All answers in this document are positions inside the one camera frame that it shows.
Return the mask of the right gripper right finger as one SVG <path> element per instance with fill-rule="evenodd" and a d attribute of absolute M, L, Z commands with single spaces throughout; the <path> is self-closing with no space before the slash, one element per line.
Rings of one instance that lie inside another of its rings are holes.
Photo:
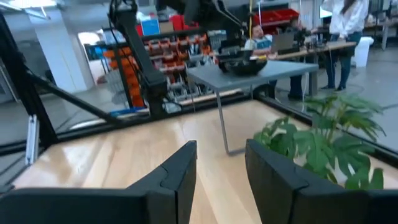
<path fill-rule="evenodd" d="M 398 224 L 398 190 L 348 190 L 249 139 L 246 170 L 262 224 Z"/>

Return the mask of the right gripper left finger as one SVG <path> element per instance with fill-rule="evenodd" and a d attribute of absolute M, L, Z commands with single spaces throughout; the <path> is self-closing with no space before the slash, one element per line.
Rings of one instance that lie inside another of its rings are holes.
<path fill-rule="evenodd" d="M 125 189 L 23 188 L 0 196 L 0 224 L 189 224 L 197 143 Z"/>

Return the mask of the black glossy wavy plate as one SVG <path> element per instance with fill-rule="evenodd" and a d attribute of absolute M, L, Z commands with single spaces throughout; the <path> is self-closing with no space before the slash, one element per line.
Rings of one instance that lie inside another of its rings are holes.
<path fill-rule="evenodd" d="M 239 77 L 256 76 L 268 63 L 264 59 L 249 59 L 249 60 L 230 60 L 226 62 L 219 62 L 218 67 L 223 73 L 229 73 Z"/>

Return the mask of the red storage bins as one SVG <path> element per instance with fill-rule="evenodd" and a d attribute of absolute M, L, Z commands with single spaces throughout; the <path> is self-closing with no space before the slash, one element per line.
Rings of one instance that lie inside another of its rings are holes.
<path fill-rule="evenodd" d="M 169 21 L 173 24 L 174 30 L 190 30 L 199 28 L 196 22 L 188 23 L 185 20 L 184 15 L 172 15 L 169 17 Z"/>
<path fill-rule="evenodd" d="M 252 22 L 265 26 L 276 26 L 288 23 L 292 18 L 298 18 L 299 13 L 294 9 L 278 9 L 270 11 L 256 12 L 253 15 Z"/>

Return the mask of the brown cardboard box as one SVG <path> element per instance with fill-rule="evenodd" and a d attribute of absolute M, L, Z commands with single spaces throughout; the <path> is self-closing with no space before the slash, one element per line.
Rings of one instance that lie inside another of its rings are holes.
<path fill-rule="evenodd" d="M 174 25 L 172 22 L 159 22 L 160 33 L 165 34 L 174 31 Z"/>

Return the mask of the orange parts bin rack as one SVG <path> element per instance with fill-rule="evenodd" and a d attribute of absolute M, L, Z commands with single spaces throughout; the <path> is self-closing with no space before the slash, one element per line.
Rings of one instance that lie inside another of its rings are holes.
<path fill-rule="evenodd" d="M 154 67 L 165 75 L 167 103 L 181 105 L 185 100 L 212 94 L 205 85 L 190 81 L 186 73 L 190 67 L 214 64 L 215 53 L 206 33 L 197 30 L 174 32 L 145 36 L 142 40 Z M 112 103 L 134 110 L 148 106 L 137 74 L 141 69 L 127 43 L 105 45 L 102 56 L 108 67 L 104 78 L 108 82 L 108 91 L 113 94 Z"/>

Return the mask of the blue box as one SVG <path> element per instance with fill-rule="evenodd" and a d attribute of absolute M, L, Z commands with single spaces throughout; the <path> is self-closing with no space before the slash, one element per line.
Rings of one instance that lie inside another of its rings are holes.
<path fill-rule="evenodd" d="M 141 28 L 143 35 L 160 34 L 160 25 L 158 19 L 147 19 L 141 21 Z"/>

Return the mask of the person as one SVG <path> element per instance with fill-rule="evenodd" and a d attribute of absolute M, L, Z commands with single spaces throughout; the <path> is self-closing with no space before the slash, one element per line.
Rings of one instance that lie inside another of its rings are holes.
<path fill-rule="evenodd" d="M 332 13 L 329 25 L 332 42 L 344 40 L 359 44 L 368 16 L 369 0 L 324 0 L 321 8 Z M 355 48 L 355 46 L 347 47 L 326 56 L 325 68 L 328 76 L 326 89 L 336 91 L 346 89 Z"/>
<path fill-rule="evenodd" d="M 272 35 L 264 34 L 260 24 L 253 25 L 251 28 L 251 38 L 248 39 L 244 45 L 245 49 L 252 50 L 255 56 L 264 56 L 271 54 Z M 270 98 L 275 99 L 275 87 L 277 80 L 271 80 L 266 84 L 255 88 L 257 92 L 264 92 Z M 288 99 L 301 100 L 303 97 L 302 90 L 302 75 L 290 77 L 290 91 Z"/>

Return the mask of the green potted plant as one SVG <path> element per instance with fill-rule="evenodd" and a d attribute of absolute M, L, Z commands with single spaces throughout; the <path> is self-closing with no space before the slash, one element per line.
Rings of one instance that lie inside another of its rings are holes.
<path fill-rule="evenodd" d="M 373 119 L 382 106 L 355 95 L 330 95 L 305 101 L 312 126 L 299 129 L 288 116 L 254 134 L 262 146 L 346 189 L 383 189 L 384 171 L 372 168 L 374 148 L 349 135 L 350 128 L 376 141 L 383 128 Z"/>

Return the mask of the grey laptop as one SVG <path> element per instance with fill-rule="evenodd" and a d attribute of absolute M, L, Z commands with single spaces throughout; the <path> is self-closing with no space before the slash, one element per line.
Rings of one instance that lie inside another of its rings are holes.
<path fill-rule="evenodd" d="M 284 54 L 295 50 L 294 33 L 283 33 L 272 36 L 271 52 Z"/>

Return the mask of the grey perforated metal shelf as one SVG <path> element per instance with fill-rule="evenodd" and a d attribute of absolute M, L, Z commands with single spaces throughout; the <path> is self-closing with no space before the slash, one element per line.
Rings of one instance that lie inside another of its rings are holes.
<path fill-rule="evenodd" d="M 206 85 L 216 94 L 224 148 L 227 154 L 235 154 L 237 153 L 236 151 L 230 151 L 228 148 L 220 93 L 238 88 L 253 88 L 255 85 L 265 84 L 269 80 L 277 80 L 280 78 L 301 75 L 303 73 L 317 72 L 318 69 L 319 66 L 317 63 L 270 60 L 267 65 L 258 72 L 258 74 L 251 76 L 238 76 L 231 73 L 223 73 L 217 65 L 188 68 L 187 76 L 195 83 Z"/>

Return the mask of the wooden top desk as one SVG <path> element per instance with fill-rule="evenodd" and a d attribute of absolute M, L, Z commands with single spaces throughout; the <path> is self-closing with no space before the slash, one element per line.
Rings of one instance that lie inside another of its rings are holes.
<path fill-rule="evenodd" d="M 318 64 L 318 58 L 323 52 L 331 52 L 332 50 L 344 49 L 348 47 L 354 47 L 355 42 L 327 42 L 324 47 L 316 47 L 314 49 L 307 49 L 302 47 L 299 52 L 289 53 L 289 54 L 270 54 L 268 60 L 288 60 L 290 58 L 296 57 L 306 57 L 310 55 L 313 57 L 313 62 Z M 315 96 L 318 94 L 318 75 L 317 72 L 308 72 L 308 94 L 310 96 Z"/>

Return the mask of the white waste bin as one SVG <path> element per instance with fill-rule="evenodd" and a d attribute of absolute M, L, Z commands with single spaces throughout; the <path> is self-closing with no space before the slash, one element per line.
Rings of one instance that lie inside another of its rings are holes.
<path fill-rule="evenodd" d="M 355 48 L 353 62 L 356 67 L 365 67 L 368 62 L 369 48 L 374 43 L 372 37 L 362 37 Z"/>

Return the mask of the silver frame bracket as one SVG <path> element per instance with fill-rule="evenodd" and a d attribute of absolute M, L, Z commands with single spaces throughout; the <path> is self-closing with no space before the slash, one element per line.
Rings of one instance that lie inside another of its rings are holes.
<path fill-rule="evenodd" d="M 25 148 L 25 164 L 31 166 L 38 157 L 39 152 L 39 131 L 40 122 L 37 119 L 37 115 L 33 114 L 29 116 L 28 129 L 27 129 L 27 141 Z"/>

